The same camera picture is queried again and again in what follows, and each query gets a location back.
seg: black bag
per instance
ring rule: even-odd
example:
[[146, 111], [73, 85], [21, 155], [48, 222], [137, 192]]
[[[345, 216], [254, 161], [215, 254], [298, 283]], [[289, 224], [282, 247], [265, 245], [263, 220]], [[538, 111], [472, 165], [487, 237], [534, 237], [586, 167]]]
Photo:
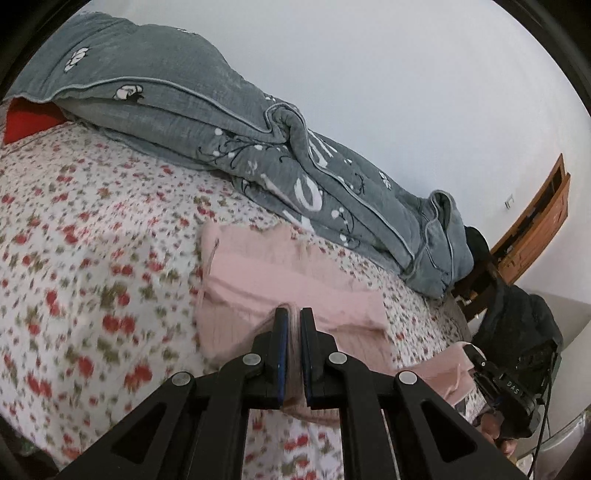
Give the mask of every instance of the black bag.
[[508, 286], [500, 278], [495, 287], [495, 299], [472, 343], [530, 395], [543, 397], [550, 375], [553, 380], [560, 365], [560, 329], [542, 297]]

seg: gray quilt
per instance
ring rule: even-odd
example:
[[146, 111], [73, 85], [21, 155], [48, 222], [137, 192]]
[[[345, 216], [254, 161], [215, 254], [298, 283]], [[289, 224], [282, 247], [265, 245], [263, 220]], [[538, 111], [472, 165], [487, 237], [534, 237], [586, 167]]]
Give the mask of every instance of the gray quilt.
[[254, 202], [429, 297], [473, 267], [451, 195], [416, 197], [312, 132], [294, 105], [247, 82], [197, 34], [102, 13], [75, 16], [37, 51], [13, 97], [53, 101], [171, 163], [223, 170]]

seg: floral bedsheet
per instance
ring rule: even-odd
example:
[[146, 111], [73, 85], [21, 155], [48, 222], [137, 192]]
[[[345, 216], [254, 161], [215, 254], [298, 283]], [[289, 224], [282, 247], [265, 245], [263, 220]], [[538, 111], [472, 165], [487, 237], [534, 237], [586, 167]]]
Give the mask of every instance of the floral bedsheet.
[[[211, 371], [193, 321], [203, 222], [283, 220], [215, 173], [81, 125], [0, 154], [0, 414], [63, 467], [172, 373]], [[425, 300], [340, 246], [296, 228], [293, 237], [382, 290], [399, 366], [467, 337], [452, 299]], [[471, 395], [466, 416], [481, 406]], [[252, 411], [243, 478], [343, 478], [339, 429]]]

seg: wooden cabinet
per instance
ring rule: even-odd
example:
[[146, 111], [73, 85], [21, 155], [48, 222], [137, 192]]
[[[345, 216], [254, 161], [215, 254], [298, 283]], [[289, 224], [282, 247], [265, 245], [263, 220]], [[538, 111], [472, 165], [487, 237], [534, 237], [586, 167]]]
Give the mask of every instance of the wooden cabinet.
[[569, 213], [570, 174], [562, 154], [542, 188], [491, 253], [501, 277], [514, 283], [544, 251]]

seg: pink cloth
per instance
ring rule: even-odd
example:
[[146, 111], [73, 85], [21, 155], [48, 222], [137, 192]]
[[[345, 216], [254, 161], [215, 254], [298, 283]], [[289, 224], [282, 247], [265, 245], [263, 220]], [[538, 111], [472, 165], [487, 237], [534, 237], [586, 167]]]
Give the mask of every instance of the pink cloth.
[[[221, 366], [247, 353], [254, 337], [270, 330], [278, 306], [290, 315], [288, 413], [318, 423], [338, 424], [335, 410], [311, 411], [305, 405], [300, 366], [299, 311], [311, 307], [316, 328], [335, 337], [339, 350], [369, 369], [395, 375], [382, 294], [369, 290], [339, 269], [318, 247], [291, 239], [280, 224], [263, 232], [208, 222], [201, 250], [203, 286], [196, 321], [203, 355]], [[457, 343], [435, 358], [409, 368], [449, 403], [473, 388], [472, 364]]]

